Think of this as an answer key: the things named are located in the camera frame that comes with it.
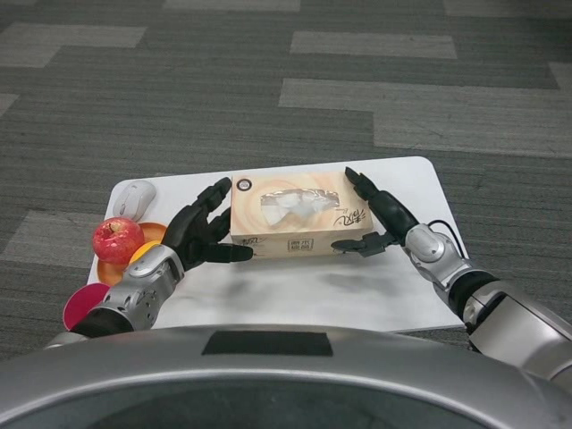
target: white table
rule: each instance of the white table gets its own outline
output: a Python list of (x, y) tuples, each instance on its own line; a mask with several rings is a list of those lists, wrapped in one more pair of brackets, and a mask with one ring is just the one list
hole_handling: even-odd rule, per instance
[[(458, 233), (433, 165), (422, 157), (249, 172), (331, 172), (343, 171), (346, 166), (366, 174), (379, 189), (391, 192), (419, 222), (442, 219)], [(168, 224), (206, 186), (235, 173), (145, 179), (156, 186), (157, 196), (140, 222)], [(114, 187), (105, 218), (113, 216), (114, 201), (128, 182)], [(214, 215), (230, 201), (229, 195)], [(378, 222), (375, 226), (383, 230)], [(97, 258), (89, 275), (89, 282), (96, 281)], [(186, 274), (165, 302), (155, 328), (206, 324), (312, 324), (378, 332), (461, 326), (399, 247), (369, 258), (342, 255), (202, 264)]]

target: tissue box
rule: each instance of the tissue box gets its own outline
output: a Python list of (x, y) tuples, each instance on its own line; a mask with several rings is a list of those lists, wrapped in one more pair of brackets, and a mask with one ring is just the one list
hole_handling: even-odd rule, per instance
[(333, 255), (337, 240), (373, 229), (367, 203), (343, 172), (232, 178), (232, 242), (255, 258)]

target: cable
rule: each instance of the cable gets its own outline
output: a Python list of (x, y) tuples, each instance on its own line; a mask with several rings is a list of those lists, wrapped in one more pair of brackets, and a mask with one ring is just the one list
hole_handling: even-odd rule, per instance
[(461, 247), (461, 242), (458, 240), (457, 234), (453, 231), (453, 229), (451, 228), (451, 226), (448, 223), (446, 223), (445, 221), (442, 221), (441, 219), (437, 219), (435, 221), (429, 222), (427, 224), (427, 226), (429, 228), (431, 228), (431, 225), (435, 225), (436, 223), (443, 224), (449, 229), (451, 235), (453, 236), (453, 238), (455, 239), (455, 242), (457, 243), (457, 248), (458, 248), (459, 254), (461, 255), (461, 257), (463, 259), (467, 259), (467, 256), (465, 255), (465, 252), (463, 252), (463, 248)]

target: robotic arm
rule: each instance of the robotic arm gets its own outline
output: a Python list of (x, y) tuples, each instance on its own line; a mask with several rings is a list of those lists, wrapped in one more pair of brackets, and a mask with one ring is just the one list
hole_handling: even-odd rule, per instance
[(357, 194), (386, 230), (360, 241), (332, 244), (364, 257), (399, 244), (441, 300), (465, 324), (471, 347), (489, 358), (520, 367), (572, 391), (572, 326), (462, 257), (453, 241), (417, 219), (389, 192), (347, 168)]
[(221, 179), (201, 192), (192, 205), (183, 207), (169, 223), (161, 245), (152, 247), (129, 265), (122, 280), (97, 307), (46, 347), (151, 329), (161, 306), (171, 297), (186, 271), (204, 262), (249, 260), (252, 248), (218, 242), (229, 233), (230, 208), (211, 223), (207, 220), (230, 189), (231, 180)]

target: pink cup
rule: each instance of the pink cup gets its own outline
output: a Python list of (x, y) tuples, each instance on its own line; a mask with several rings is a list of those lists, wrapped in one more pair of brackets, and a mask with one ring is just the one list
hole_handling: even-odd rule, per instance
[(103, 300), (109, 289), (110, 287), (104, 283), (91, 283), (76, 290), (63, 308), (63, 325), (65, 329), (69, 331), (88, 315), (89, 311)]

